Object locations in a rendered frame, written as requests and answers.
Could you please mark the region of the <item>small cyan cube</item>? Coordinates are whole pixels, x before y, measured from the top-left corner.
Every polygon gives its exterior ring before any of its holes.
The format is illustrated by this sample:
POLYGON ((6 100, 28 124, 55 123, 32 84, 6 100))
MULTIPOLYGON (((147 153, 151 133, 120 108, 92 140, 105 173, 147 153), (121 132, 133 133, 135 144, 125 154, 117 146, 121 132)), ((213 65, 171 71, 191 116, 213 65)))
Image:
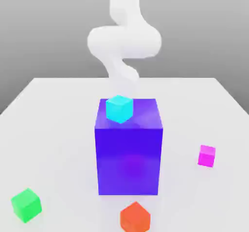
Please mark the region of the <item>small cyan cube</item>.
POLYGON ((114 96, 106 101, 106 117, 122 124, 133 116, 133 99, 124 96, 114 96))

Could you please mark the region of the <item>small magenta cube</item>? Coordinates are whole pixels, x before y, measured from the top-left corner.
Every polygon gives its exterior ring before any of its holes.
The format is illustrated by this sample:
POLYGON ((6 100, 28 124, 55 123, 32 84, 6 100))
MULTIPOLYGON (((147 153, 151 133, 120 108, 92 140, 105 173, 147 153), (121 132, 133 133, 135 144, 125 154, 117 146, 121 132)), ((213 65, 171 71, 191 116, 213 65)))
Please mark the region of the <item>small magenta cube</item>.
POLYGON ((201 145, 198 157, 198 164, 201 166, 213 167, 215 159, 214 147, 201 145))

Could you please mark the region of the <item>small orange cube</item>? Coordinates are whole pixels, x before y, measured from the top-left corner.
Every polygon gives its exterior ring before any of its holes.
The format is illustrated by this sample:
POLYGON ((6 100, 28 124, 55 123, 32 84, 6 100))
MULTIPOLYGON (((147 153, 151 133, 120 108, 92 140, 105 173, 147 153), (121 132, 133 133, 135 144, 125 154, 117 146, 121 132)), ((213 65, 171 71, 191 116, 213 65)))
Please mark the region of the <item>small orange cube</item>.
POLYGON ((120 225, 125 232, 147 232, 150 229, 151 214, 138 202, 120 212, 120 225))

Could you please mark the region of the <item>small green cube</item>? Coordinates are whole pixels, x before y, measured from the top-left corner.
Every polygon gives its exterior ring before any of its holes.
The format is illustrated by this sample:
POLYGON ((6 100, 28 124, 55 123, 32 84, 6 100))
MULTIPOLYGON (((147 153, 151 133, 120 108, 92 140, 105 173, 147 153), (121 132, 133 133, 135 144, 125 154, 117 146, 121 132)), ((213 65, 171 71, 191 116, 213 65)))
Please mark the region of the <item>small green cube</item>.
POLYGON ((42 211, 39 196, 30 188, 12 197, 11 204, 16 216, 24 223, 27 223, 42 211))

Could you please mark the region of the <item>large blue box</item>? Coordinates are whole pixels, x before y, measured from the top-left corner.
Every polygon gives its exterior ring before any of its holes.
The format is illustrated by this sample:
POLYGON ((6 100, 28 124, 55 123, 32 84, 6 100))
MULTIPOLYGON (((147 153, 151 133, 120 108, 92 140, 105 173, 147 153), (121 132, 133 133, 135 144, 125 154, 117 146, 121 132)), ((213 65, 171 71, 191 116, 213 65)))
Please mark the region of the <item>large blue box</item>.
POLYGON ((123 124, 106 118, 101 99, 94 134, 100 195, 158 194, 163 125, 155 99, 135 99, 123 124))

